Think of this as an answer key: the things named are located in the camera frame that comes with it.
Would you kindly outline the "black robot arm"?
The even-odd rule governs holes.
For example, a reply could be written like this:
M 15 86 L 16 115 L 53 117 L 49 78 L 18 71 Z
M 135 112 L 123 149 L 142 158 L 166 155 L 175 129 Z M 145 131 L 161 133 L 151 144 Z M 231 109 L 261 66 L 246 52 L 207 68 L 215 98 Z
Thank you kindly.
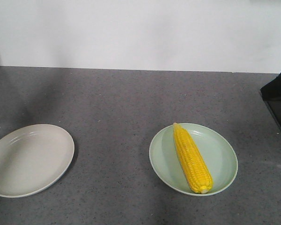
M 262 99 L 265 101 L 281 101 L 281 72 L 271 82 L 261 89 Z

